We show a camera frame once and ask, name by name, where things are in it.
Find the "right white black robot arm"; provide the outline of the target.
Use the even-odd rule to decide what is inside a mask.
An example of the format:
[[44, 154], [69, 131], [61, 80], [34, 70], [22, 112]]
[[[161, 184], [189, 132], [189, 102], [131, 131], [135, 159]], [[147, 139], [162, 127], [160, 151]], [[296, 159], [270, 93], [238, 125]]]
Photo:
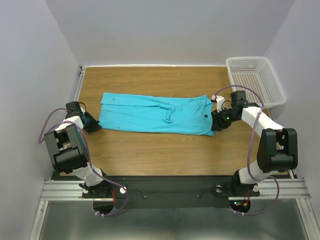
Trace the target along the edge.
[[261, 106], [248, 102], [243, 90], [230, 95], [231, 107], [225, 108], [225, 99], [213, 95], [212, 102], [216, 110], [211, 113], [214, 132], [220, 132], [233, 122], [242, 121], [252, 128], [253, 135], [258, 135], [259, 145], [254, 162], [237, 170], [231, 179], [230, 191], [239, 195], [253, 190], [256, 183], [275, 174], [294, 170], [298, 166], [298, 133], [293, 128], [285, 128], [268, 117]]

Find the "white plastic basket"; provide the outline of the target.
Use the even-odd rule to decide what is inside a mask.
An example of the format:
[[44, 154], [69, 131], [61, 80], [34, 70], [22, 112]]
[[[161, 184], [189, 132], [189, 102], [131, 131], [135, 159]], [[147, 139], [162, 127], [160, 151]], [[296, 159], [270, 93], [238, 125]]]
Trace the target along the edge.
[[247, 100], [257, 104], [263, 101], [266, 109], [286, 103], [285, 93], [268, 58], [263, 56], [229, 57], [225, 62], [229, 82], [233, 85], [234, 92], [241, 90], [240, 86], [251, 89], [259, 97], [246, 90]]

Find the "turquoise t shirt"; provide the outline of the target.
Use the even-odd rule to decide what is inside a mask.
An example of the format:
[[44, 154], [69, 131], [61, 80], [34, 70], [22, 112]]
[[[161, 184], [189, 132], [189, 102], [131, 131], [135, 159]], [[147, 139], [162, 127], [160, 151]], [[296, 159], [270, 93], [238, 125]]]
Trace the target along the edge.
[[206, 96], [156, 97], [105, 92], [99, 123], [104, 129], [214, 136], [213, 103]]

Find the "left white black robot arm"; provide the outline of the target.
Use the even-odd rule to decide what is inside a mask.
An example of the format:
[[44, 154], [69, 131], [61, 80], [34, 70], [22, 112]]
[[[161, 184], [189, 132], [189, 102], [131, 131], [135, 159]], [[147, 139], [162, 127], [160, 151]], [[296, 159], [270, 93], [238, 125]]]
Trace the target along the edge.
[[92, 134], [102, 129], [99, 121], [86, 110], [82, 102], [72, 101], [65, 105], [66, 116], [62, 123], [44, 134], [44, 142], [54, 170], [73, 174], [84, 181], [79, 184], [86, 198], [105, 198], [111, 192], [111, 185], [102, 177], [107, 175], [90, 163], [79, 129]]

